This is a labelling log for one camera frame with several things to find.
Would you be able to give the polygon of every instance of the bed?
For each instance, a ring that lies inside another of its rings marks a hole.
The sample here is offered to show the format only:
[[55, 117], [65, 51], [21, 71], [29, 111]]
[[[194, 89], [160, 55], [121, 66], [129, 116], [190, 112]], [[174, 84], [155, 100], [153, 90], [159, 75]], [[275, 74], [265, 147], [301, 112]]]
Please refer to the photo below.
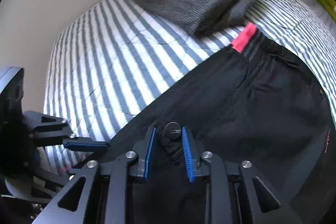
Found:
[[[322, 14], [310, 6], [305, 0], [259, 0], [245, 21], [307, 64], [336, 121], [335, 24], [326, 26]], [[230, 45], [242, 28], [194, 39], [132, 0], [102, 0], [58, 36], [44, 113], [67, 118], [77, 136], [110, 140], [175, 82]], [[62, 145], [40, 154], [42, 167], [60, 175], [87, 156]]]

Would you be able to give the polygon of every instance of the metal rivet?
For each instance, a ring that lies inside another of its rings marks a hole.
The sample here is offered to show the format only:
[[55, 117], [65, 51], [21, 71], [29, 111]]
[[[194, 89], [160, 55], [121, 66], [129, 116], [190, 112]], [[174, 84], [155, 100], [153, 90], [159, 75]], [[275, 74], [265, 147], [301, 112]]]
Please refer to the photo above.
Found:
[[211, 159], [212, 155], [213, 154], [210, 151], [205, 151], [205, 152], [203, 152], [202, 157], [205, 158], [205, 159]]
[[136, 155], [136, 153], [135, 153], [134, 151], [128, 151], [128, 152], [126, 153], [126, 158], [131, 159], [131, 158], [134, 158], [135, 155]]
[[97, 162], [95, 160], [90, 160], [90, 161], [87, 162], [86, 165], [87, 165], [88, 168], [93, 168], [97, 165]]
[[244, 168], [250, 168], [252, 166], [252, 163], [249, 160], [243, 160], [241, 163], [242, 167]]

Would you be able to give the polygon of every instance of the black pants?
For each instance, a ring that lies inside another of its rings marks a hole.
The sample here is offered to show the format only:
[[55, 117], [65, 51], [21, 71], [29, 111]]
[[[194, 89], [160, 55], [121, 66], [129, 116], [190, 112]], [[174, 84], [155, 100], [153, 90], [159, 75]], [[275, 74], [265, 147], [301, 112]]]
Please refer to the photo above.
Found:
[[[241, 53], [230, 46], [196, 67], [90, 158], [112, 160], [148, 126], [160, 134], [168, 122], [188, 126], [224, 160], [250, 160], [304, 223], [318, 223], [334, 200], [328, 99], [308, 67], [260, 31]], [[135, 223], [204, 223], [205, 189], [188, 182], [180, 142], [162, 137], [156, 146], [150, 181], [133, 189]]]

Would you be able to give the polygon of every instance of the black trousers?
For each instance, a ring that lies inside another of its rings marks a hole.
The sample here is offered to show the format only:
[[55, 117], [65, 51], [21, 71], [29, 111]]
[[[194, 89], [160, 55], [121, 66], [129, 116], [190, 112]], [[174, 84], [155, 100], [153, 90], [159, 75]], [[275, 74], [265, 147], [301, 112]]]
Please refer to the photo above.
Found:
[[[104, 154], [113, 160], [147, 127], [188, 126], [224, 160], [250, 160], [304, 223], [318, 223], [336, 193], [335, 128], [328, 99], [293, 53], [253, 35], [240, 53], [231, 46], [204, 61], [131, 120]], [[180, 141], [157, 139], [146, 185], [134, 186], [135, 223], [204, 223], [205, 188], [189, 183]]]

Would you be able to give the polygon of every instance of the triangular cutout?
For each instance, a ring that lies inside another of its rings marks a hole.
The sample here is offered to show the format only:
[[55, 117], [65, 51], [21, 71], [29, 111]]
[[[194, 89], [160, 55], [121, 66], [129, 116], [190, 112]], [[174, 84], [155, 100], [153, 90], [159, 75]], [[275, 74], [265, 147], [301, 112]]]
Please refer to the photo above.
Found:
[[267, 188], [267, 186], [259, 177], [252, 178], [252, 182], [258, 197], [260, 209], [263, 213], [280, 208], [280, 201], [277, 200], [277, 198], [272, 194], [272, 192]]
[[81, 197], [85, 181], [85, 177], [81, 177], [58, 202], [58, 206], [75, 212], [78, 208], [79, 199]]
[[56, 122], [56, 119], [42, 116], [41, 123], [44, 123], [44, 122]]

